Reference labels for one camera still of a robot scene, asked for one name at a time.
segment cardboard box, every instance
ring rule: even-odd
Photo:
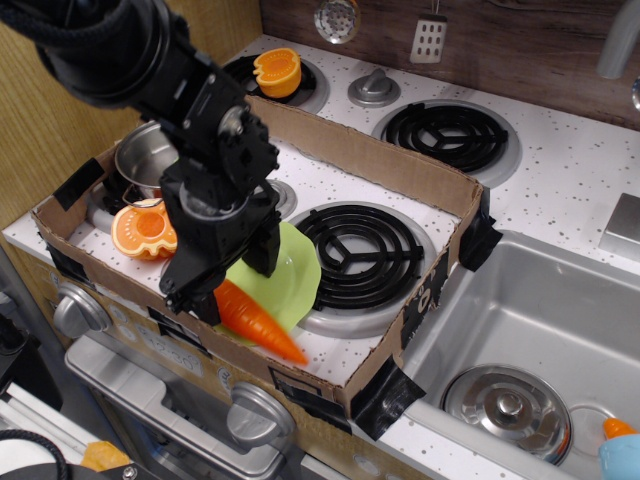
[[[433,267],[424,272],[412,298],[398,312],[378,346],[370,351],[345,385],[333,385],[306,371],[281,364],[218,333],[191,315],[174,315],[157,292],[67,241],[76,227],[85,221],[84,198],[114,170],[114,149],[87,162],[34,210],[33,217],[51,247],[58,269],[63,273],[75,275],[76,280],[85,284],[100,285],[143,309],[153,309],[178,322],[195,333],[208,352],[273,384],[289,400],[303,406],[312,415],[332,422],[337,417],[338,423],[353,418],[359,425],[366,424],[365,431],[376,438],[380,428],[385,427],[372,427],[371,419],[380,417],[377,407],[396,390],[393,378],[398,377],[398,356],[433,300],[439,297],[442,284],[458,259],[462,235],[479,211],[483,188],[475,179],[458,170],[354,129],[261,99],[251,99],[250,102],[254,113],[269,127],[271,137],[287,141],[313,158],[460,219]],[[388,388],[381,389],[382,382]]]

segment carrot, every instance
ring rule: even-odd
[[[213,293],[222,325],[286,360],[303,365],[308,363],[289,334],[231,280],[225,279]]]

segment stainless steel sink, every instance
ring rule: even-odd
[[[602,421],[640,426],[640,277],[514,232],[477,272],[456,267],[404,354],[427,391],[407,414],[525,478],[600,479]],[[478,365],[516,367],[546,382],[569,411],[558,466],[435,412],[451,382]]]

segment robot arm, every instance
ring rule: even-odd
[[[180,155],[160,180],[178,235],[160,289],[172,311],[219,323],[213,290],[226,270],[244,258],[269,276],[280,245],[266,181],[278,151],[244,90],[162,0],[0,0],[0,20],[35,42],[75,97],[160,123]]]

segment oven handle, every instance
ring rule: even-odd
[[[85,335],[67,350],[65,363],[113,403],[234,478],[271,480],[284,463],[271,445],[239,453],[172,412],[162,404],[162,380]]]

